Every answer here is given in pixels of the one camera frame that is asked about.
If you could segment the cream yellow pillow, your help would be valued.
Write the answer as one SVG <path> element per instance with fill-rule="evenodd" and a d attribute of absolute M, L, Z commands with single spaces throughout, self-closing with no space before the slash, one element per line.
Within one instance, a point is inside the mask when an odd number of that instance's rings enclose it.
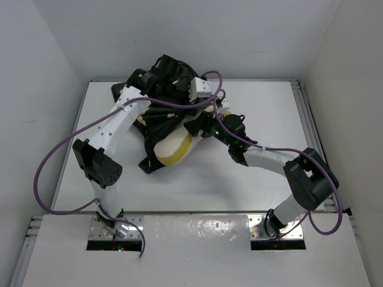
<path fill-rule="evenodd" d="M 214 114 L 213 107 L 209 106 L 195 116 L 186 116 L 169 135 L 155 144 L 154 155 L 161 164 L 171 166 L 182 161 L 201 140 L 205 139 L 200 136 L 194 138 L 183 126 L 183 123 L 194 120 L 203 112 Z"/>

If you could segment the black floral pillowcase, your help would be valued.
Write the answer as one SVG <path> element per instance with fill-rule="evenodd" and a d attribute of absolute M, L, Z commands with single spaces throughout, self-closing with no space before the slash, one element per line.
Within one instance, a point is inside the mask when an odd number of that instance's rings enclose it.
<path fill-rule="evenodd" d="M 114 101 L 116 102 L 119 99 L 124 86 L 134 86 L 146 92 L 148 97 L 152 97 L 153 87 L 156 82 L 153 72 L 164 74 L 166 77 L 173 77 L 181 72 L 191 73 L 192 78 L 199 76 L 189 64 L 164 54 L 157 59 L 150 70 L 136 69 L 125 83 L 112 85 L 111 92 Z M 194 102 L 175 104 L 192 105 L 204 101 L 205 99 L 196 99 Z M 149 107 L 133 123 L 144 137 L 144 148 L 147 154 L 146 158 L 138 166 L 147 174 L 163 168 L 165 165 L 161 164 L 154 155 L 153 148 L 155 144 L 169 135 L 186 116 L 195 116 L 207 106 L 179 109 L 159 103 L 150 103 Z"/>

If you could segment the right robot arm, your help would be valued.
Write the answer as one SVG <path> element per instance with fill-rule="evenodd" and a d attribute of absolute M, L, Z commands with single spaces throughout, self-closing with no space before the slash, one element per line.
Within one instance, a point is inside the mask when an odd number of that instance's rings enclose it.
<path fill-rule="evenodd" d="M 264 220 L 268 237 L 281 235 L 281 230 L 298 216 L 317 209 L 339 187 L 339 181 L 315 149 L 281 151 L 260 148 L 246 136 L 244 116 L 228 114 L 216 117 L 208 112 L 184 124 L 193 136 L 214 137 L 228 147 L 238 164 L 258 167 L 286 178 L 291 194 L 276 208 L 269 209 Z"/>

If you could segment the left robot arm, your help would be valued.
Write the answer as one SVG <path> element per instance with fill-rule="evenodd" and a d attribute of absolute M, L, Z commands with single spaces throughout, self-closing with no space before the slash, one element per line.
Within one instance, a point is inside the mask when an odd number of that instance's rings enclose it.
<path fill-rule="evenodd" d="M 151 173 L 164 166 L 154 154 L 155 144 L 170 135 L 186 116 L 196 113 L 195 109 L 178 109 L 139 98 L 188 105 L 190 84 L 196 76 L 189 64 L 164 54 L 150 70 L 136 69 L 123 87 L 114 86 L 115 114 L 101 123 L 91 137 L 74 141 L 75 157 L 101 205 L 96 216 L 107 229 L 115 230 L 117 220 L 123 216 L 115 186 L 123 168 L 113 157 L 130 127 L 135 126 L 144 137 L 147 156 L 139 167 Z"/>

